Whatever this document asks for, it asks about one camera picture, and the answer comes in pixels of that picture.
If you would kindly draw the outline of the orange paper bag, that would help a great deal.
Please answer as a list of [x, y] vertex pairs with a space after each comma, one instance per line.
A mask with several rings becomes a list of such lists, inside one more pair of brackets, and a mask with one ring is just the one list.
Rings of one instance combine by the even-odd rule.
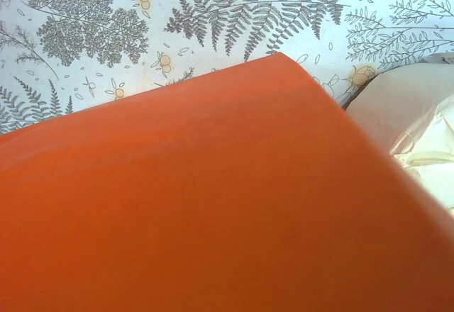
[[452, 311], [453, 218], [278, 53], [1, 137], [2, 311]]

